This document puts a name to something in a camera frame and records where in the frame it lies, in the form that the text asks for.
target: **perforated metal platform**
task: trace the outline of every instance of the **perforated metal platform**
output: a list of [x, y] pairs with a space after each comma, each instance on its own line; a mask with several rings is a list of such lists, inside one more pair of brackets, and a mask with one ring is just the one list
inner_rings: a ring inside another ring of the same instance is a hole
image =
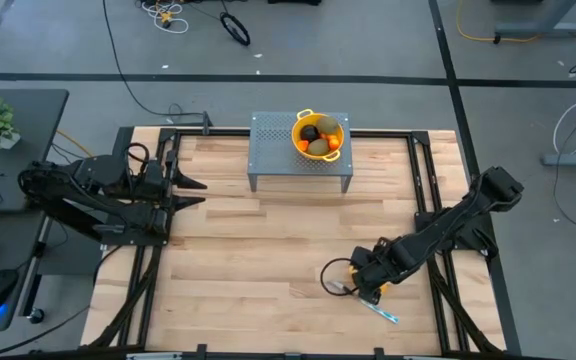
[[252, 191], [258, 175], [340, 176], [342, 192], [348, 190], [352, 168], [350, 118], [344, 113], [326, 113], [343, 127], [345, 138], [337, 161], [310, 160], [299, 154], [291, 140], [297, 113], [255, 112], [250, 125], [248, 177]]

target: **wooden table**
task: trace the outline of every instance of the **wooden table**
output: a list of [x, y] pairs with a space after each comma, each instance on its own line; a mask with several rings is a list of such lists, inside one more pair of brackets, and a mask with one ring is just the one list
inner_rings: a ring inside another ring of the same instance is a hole
[[[158, 132], [135, 128], [132, 141], [153, 153]], [[443, 205], [450, 206], [468, 188], [456, 135], [428, 133]], [[208, 344], [210, 352], [372, 354], [382, 347], [386, 354], [439, 354], [425, 266], [391, 286], [379, 304], [400, 318], [399, 325], [319, 285], [319, 272], [330, 259], [349, 257], [358, 245], [372, 248], [380, 236], [414, 230], [417, 202], [406, 142], [353, 138], [352, 151], [355, 175], [347, 194], [339, 192], [338, 179], [326, 177], [260, 177], [251, 193], [247, 137], [184, 136], [180, 169], [208, 190], [183, 193], [207, 200], [174, 217], [147, 349], [195, 351]], [[424, 184], [430, 194], [427, 179]], [[432, 209], [429, 196], [426, 201]], [[99, 272], [83, 344], [100, 334], [123, 303], [134, 251], [121, 249]], [[491, 342], [504, 348], [485, 259], [474, 251], [455, 251], [453, 258], [464, 307]], [[328, 277], [350, 280], [342, 265], [331, 267]], [[445, 302], [444, 308], [457, 349], [452, 312]]]

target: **black desk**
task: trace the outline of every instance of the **black desk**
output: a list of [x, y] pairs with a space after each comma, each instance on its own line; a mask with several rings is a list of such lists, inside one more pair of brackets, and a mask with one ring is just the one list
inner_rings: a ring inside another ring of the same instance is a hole
[[[68, 92], [66, 90], [0, 90], [0, 97], [14, 108], [14, 123], [20, 129], [24, 147], [23, 164], [45, 160], [57, 125], [61, 119]], [[40, 240], [45, 215], [40, 211], [0, 213], [0, 270], [14, 269], [28, 260]], [[12, 321], [21, 294], [28, 264], [19, 269], [20, 280], [0, 313], [0, 331]]]

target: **yellow pot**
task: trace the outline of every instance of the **yellow pot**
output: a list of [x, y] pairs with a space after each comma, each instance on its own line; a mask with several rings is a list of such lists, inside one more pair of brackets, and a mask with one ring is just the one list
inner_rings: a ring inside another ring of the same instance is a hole
[[321, 119], [324, 116], [328, 116], [326, 114], [318, 114], [312, 111], [311, 109], [302, 110], [297, 113], [297, 122], [292, 127], [292, 143], [295, 145], [295, 149], [299, 151], [299, 153], [308, 159], [312, 160], [323, 160], [327, 162], [333, 162], [341, 156], [341, 147], [344, 145], [344, 129], [342, 128], [341, 124], [337, 127], [337, 139], [339, 139], [339, 148], [337, 150], [333, 150], [326, 155], [310, 155], [305, 151], [301, 151], [297, 147], [297, 142], [301, 141], [301, 129], [306, 125], [314, 125], [317, 126], [317, 120]]

